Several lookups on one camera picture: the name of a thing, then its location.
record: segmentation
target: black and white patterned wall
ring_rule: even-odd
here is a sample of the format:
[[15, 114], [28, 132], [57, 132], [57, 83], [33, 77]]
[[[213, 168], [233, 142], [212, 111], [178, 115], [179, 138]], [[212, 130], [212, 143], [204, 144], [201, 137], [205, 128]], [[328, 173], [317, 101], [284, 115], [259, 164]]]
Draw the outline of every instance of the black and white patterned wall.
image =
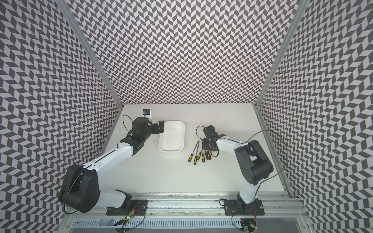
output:
[[318, 232], [373, 232], [372, 9], [312, 1], [261, 106]]
[[1, 0], [0, 31], [0, 232], [52, 231], [61, 178], [119, 107], [52, 0]]
[[299, 0], [67, 0], [124, 104], [255, 102]]

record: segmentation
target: plastic tray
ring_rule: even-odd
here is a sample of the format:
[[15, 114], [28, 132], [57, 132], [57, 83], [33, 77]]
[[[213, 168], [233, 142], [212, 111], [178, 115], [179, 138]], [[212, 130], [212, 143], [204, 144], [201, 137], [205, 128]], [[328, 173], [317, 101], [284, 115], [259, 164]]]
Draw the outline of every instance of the plastic tray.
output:
[[158, 148], [165, 153], [178, 153], [184, 148], [185, 125], [178, 120], [164, 123], [164, 132], [160, 134]]

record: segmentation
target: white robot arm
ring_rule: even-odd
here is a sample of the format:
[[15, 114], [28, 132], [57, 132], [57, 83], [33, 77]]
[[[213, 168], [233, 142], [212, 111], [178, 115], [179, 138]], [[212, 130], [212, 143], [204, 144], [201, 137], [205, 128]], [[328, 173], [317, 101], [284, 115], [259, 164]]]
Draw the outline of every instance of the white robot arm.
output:
[[132, 122], [132, 129], [114, 149], [82, 166], [74, 164], [68, 168], [59, 193], [61, 203], [82, 213], [93, 207], [130, 207], [129, 194], [121, 190], [100, 191], [99, 181], [121, 161], [136, 154], [150, 135], [164, 132], [164, 121], [153, 124], [149, 109], [144, 109], [143, 115]]
[[245, 178], [241, 191], [237, 195], [237, 205], [241, 213], [250, 213], [257, 205], [259, 181], [269, 177], [273, 172], [273, 165], [259, 142], [251, 140], [241, 143], [224, 134], [218, 135], [210, 125], [203, 129], [205, 139], [202, 148], [207, 151], [226, 151], [236, 155], [241, 173]]

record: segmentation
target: cable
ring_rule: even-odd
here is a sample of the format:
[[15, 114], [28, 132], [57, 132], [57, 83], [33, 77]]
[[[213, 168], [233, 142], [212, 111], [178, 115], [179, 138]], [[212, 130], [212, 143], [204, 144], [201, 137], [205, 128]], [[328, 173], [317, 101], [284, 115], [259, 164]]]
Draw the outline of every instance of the cable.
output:
[[80, 174], [78, 175], [78, 177], [77, 177], [77, 178], [74, 180], [74, 182], [72, 183], [72, 185], [71, 185], [71, 187], [70, 187], [68, 193], [66, 194], [65, 201], [63, 202], [63, 206], [62, 206], [62, 210], [65, 212], [65, 214], [73, 214], [73, 213], [76, 213], [76, 212], [77, 212], [77, 210], [74, 211], [74, 212], [71, 212], [71, 213], [66, 212], [66, 210], [65, 210], [65, 204], [66, 204], [66, 200], [67, 200], [67, 198], [68, 198], [68, 195], [69, 195], [69, 193], [70, 193], [70, 190], [72, 189], [72, 187], [74, 186], [75, 182], [78, 180], [78, 178], [79, 178], [82, 174], [83, 174], [83, 173], [80, 173]]
[[218, 157], [218, 155], [219, 155], [219, 151], [217, 151], [216, 156], [213, 156], [213, 155], [212, 155], [212, 151], [210, 151], [210, 155], [211, 155], [212, 157]]
[[197, 135], [197, 137], [198, 137], [197, 129], [198, 129], [199, 127], [203, 127], [204, 129], [206, 128], [206, 127], [204, 127], [204, 126], [202, 126], [202, 125], [198, 126], [198, 127], [195, 129], [195, 135]]
[[262, 182], [260, 182], [259, 183], [259, 185], [258, 185], [258, 188], [257, 188], [257, 190], [256, 190], [256, 192], [255, 192], [255, 195], [254, 195], [254, 197], [256, 196], [256, 194], [258, 193], [258, 190], [259, 190], [259, 188], [260, 188], [260, 186], [262, 185], [262, 183], [264, 183], [265, 181], [267, 181], [267, 180], [270, 180], [270, 179], [272, 179], [273, 177], [275, 177], [275, 176], [277, 176], [278, 174], [280, 174], [280, 172], [282, 172], [282, 170], [284, 170], [284, 168], [285, 168], [285, 166], [283, 166], [281, 169], [280, 169], [280, 171], [279, 172], [277, 172], [277, 174], [276, 175], [274, 175], [274, 176], [271, 176], [270, 178], [268, 178], [268, 179], [265, 179], [265, 180], [263, 180]]
[[237, 142], [237, 141], [235, 141], [235, 140], [232, 140], [232, 139], [230, 139], [230, 138], [227, 138], [227, 140], [230, 140], [230, 141], [232, 141], [232, 142]]
[[233, 213], [233, 214], [232, 214], [232, 217], [231, 217], [232, 225], [233, 225], [237, 230], [246, 233], [246, 230], [248, 230], [248, 229], [244, 230], [244, 229], [242, 228], [242, 230], [241, 230], [240, 228], [236, 227], [236, 225], [233, 223], [233, 216], [234, 216], [235, 214], [242, 214], [242, 213], [240, 213], [240, 212], [236, 212], [236, 213]]
[[137, 226], [129, 229], [128, 231], [130, 231], [132, 229], [135, 229], [136, 227], [140, 226], [144, 222], [144, 220], [145, 220], [145, 214], [146, 214], [146, 209], [142, 205], [141, 205], [141, 207], [144, 209], [144, 218], [142, 219], [142, 221], [140, 222], [140, 224], [138, 224]]
[[127, 131], [129, 131], [129, 130], [126, 128], [125, 124], [124, 124], [124, 116], [127, 116], [127, 117], [131, 120], [131, 122], [132, 122], [132, 119], [131, 119], [128, 115], [123, 115], [123, 116], [122, 116], [123, 126], [124, 126], [124, 128], [125, 128]]
[[224, 205], [222, 205], [222, 204], [220, 203], [221, 200], [226, 200], [226, 201], [227, 201], [227, 199], [225, 199], [225, 198], [220, 198], [220, 199], [219, 199], [219, 204], [220, 204], [221, 206], [224, 206]]
[[256, 211], [254, 211], [254, 213], [255, 213], [254, 222], [256, 222]]
[[247, 143], [248, 141], [251, 140], [251, 138], [253, 138], [255, 135], [257, 135], [258, 133], [261, 133], [261, 132], [263, 132], [263, 131], [269, 131], [269, 132], [272, 132], [272, 133], [277, 134], [277, 136], [282, 140], [282, 142], [283, 142], [284, 144], [286, 144], [286, 143], [285, 143], [285, 140], [282, 138], [282, 136], [281, 136], [278, 132], [275, 132], [275, 131], [270, 130], [270, 129], [263, 129], [263, 130], [261, 130], [261, 131], [255, 133], [255, 134], [254, 134], [253, 136], [251, 136], [251, 137], [250, 137], [246, 142], [243, 142], [243, 143], [241, 143], [241, 144], [245, 144], [245, 143]]
[[146, 118], [146, 119], [150, 122], [150, 124], [153, 124], [152, 120], [150, 120], [149, 118]]

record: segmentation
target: white table surface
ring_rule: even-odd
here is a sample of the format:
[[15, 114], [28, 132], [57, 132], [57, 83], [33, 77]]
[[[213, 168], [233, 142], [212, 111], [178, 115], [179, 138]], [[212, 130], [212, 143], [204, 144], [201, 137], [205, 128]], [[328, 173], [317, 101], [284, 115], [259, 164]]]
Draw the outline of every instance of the white table surface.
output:
[[[151, 135], [139, 152], [119, 163], [100, 181], [101, 190], [120, 189], [129, 193], [152, 192], [232, 192], [240, 191], [244, 177], [236, 155], [221, 151], [211, 160], [202, 159], [193, 165], [188, 158], [198, 140], [197, 126], [213, 125], [216, 132], [240, 141], [246, 141], [261, 131], [254, 108], [250, 103], [239, 104], [139, 104], [125, 105], [106, 151], [126, 137], [123, 114], [132, 120], [142, 115], [142, 110], [151, 109], [153, 122], [180, 120], [185, 124], [184, 149], [180, 154], [163, 153], [158, 149], [159, 135]], [[128, 129], [131, 121], [124, 117]], [[203, 136], [202, 127], [198, 135]], [[268, 146], [262, 133], [253, 137], [262, 146], [273, 164]], [[270, 177], [277, 173], [275, 166]], [[278, 176], [264, 182], [260, 191], [283, 192]]]

